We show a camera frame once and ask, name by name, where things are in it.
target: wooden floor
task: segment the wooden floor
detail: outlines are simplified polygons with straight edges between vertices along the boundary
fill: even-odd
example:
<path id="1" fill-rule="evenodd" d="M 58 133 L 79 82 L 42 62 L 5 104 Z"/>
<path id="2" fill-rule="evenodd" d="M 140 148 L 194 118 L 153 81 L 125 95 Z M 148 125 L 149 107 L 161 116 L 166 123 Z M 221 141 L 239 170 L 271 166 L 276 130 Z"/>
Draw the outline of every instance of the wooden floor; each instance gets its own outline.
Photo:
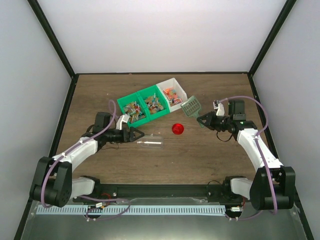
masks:
<path id="1" fill-rule="evenodd" d="M 176 78 L 188 97 L 195 95 L 202 105 L 200 114 L 213 110 L 213 100 L 237 95 L 252 96 L 245 74 L 128 74 L 81 75 L 75 88 L 58 153 L 76 143 L 97 112 L 108 110 L 108 100 Z M 245 100 L 247 120 L 262 127 L 254 102 Z M 174 135 L 172 125 L 184 125 L 182 135 Z M 254 167 L 242 147 L 233 139 L 222 142 L 216 132 L 200 128 L 195 118 L 183 111 L 172 112 L 138 128 L 145 134 L 164 137 L 163 149 L 142 148 L 137 143 L 119 144 L 119 149 L 101 150 L 89 157 L 73 173 L 99 178 L 102 183 L 123 184 L 206 184 L 225 176 L 242 175 L 253 179 Z M 229 133 L 221 133 L 227 139 Z"/>

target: green tray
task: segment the green tray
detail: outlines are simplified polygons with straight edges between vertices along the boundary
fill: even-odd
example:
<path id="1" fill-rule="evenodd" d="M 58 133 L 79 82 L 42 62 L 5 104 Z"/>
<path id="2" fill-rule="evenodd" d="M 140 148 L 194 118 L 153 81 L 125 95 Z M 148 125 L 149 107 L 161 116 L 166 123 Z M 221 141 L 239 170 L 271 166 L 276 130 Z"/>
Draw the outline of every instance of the green tray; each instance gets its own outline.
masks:
<path id="1" fill-rule="evenodd" d="M 154 114 L 150 114 L 144 99 L 146 99 L 147 97 L 153 96 L 154 94 L 158 98 L 161 105 L 163 106 L 163 110 Z M 136 128 L 138 126 L 146 124 L 152 120 L 155 120 L 159 117 L 162 117 L 170 113 L 168 103 L 156 85 L 144 88 L 128 96 L 121 97 L 116 101 L 118 102 L 121 112 L 123 114 L 125 114 L 124 107 L 126 107 L 129 103 L 136 101 L 141 106 L 142 112 L 144 113 L 145 118 L 135 121 L 134 123 L 128 122 L 127 125 L 129 127 Z"/>
<path id="2" fill-rule="evenodd" d="M 140 125 L 142 125 L 142 124 L 146 124 L 146 123 L 148 123 L 148 122 L 150 122 L 150 115 L 148 115 L 146 112 L 148 111 L 148 109 L 146 109 L 146 105 L 145 105 L 145 103 L 143 102 L 143 101 L 141 101 L 141 99 L 140 99 L 140 97 L 139 97 L 139 95 L 135 92 L 135 93 L 132 93 L 132 94 L 130 94 L 130 95 L 128 95 L 128 96 L 124 96 L 124 97 L 122 97 L 122 98 L 119 98 L 119 99 L 117 99 L 116 100 L 117 102 L 118 102 L 118 104 L 119 104 L 119 107 L 120 107 L 120 109 L 121 109 L 121 112 L 122 112 L 122 114 L 125 114 L 125 107 L 129 104 L 129 103 L 132 103 L 132 102 L 137 102 L 140 106 L 141 106 L 141 112 L 143 112 L 144 113 L 144 115 L 145 115 L 145 118 L 143 118 L 143 119 L 140 119 L 140 120 L 138 120 L 138 121 L 135 121 L 135 122 L 133 122 L 133 123 L 127 123 L 127 125 L 129 126 L 129 127 L 134 127 L 134 128 L 136 128 L 136 127 L 138 127 L 138 126 L 140 126 Z"/>

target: red object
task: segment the red object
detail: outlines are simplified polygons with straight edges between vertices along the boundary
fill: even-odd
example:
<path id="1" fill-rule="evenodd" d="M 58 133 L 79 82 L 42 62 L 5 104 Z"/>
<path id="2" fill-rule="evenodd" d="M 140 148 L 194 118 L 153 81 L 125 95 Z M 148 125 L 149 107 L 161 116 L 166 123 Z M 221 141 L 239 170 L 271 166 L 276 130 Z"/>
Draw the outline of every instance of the red object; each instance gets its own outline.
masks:
<path id="1" fill-rule="evenodd" d="M 184 132 L 185 128 L 182 124 L 176 123 L 172 126 L 172 132 L 176 135 L 180 135 Z"/>
<path id="2" fill-rule="evenodd" d="M 101 193 L 101 196 L 107 196 L 108 197 L 108 199 L 111 199 L 111 195 L 110 194 L 108 194 L 108 193 L 105 193 L 105 192 L 103 192 L 103 193 Z"/>

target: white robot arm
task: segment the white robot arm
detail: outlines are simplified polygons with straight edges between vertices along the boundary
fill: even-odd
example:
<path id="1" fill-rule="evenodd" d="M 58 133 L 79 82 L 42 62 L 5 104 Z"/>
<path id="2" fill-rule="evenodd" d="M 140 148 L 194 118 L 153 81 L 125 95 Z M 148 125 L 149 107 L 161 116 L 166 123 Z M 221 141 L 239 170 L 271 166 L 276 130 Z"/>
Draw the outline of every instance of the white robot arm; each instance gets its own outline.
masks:
<path id="1" fill-rule="evenodd" d="M 210 130 L 217 132 L 228 131 L 243 147 L 255 169 L 254 180 L 245 177 L 229 177 L 230 193 L 241 195 L 251 200 L 257 210 L 273 209 L 273 200 L 270 188 L 274 188 L 278 209 L 290 209 L 294 203 L 295 171 L 292 167 L 283 166 L 268 149 L 260 136 L 257 136 L 257 126 L 252 121 L 246 120 L 245 103 L 243 100 L 229 101 L 229 116 L 225 116 L 224 106 L 221 102 L 214 101 L 211 111 L 197 118 L 197 121 Z M 267 170 L 263 162 L 257 143 L 266 160 L 272 180 L 277 182 L 269 185 Z"/>
<path id="2" fill-rule="evenodd" d="M 94 190 L 96 179 L 88 176 L 72 179 L 72 172 L 84 160 L 97 153 L 106 143 L 129 143 L 143 137 L 144 133 L 136 128 L 131 127 L 130 131 L 127 131 L 123 127 L 123 123 L 127 123 L 129 117 L 127 114 L 120 116 L 115 129 L 107 129 L 103 134 L 95 137 L 109 124 L 111 118 L 111 115 L 107 112 L 98 112 L 92 132 L 86 132 L 76 144 L 61 154 L 53 157 L 42 157 L 34 174 L 30 197 L 40 201 L 44 178 L 54 161 L 59 159 L 59 164 L 53 170 L 55 178 L 50 178 L 45 187 L 45 203 L 63 207 L 71 198 L 90 195 Z"/>

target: white wall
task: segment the white wall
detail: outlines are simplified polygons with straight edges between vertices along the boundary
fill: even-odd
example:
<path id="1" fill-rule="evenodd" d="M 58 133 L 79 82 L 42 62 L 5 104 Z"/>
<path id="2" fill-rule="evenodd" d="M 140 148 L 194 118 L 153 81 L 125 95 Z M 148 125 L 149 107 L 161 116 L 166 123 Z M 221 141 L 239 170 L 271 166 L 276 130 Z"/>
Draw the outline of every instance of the white wall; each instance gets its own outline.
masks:
<path id="1" fill-rule="evenodd" d="M 280 160 L 320 239 L 320 1 L 297 1 L 254 76 Z"/>
<path id="2" fill-rule="evenodd" d="M 0 3 L 0 233 L 12 240 L 70 77 L 26 0 Z"/>
<path id="3" fill-rule="evenodd" d="M 249 71 L 285 0 L 39 0 L 76 73 Z"/>

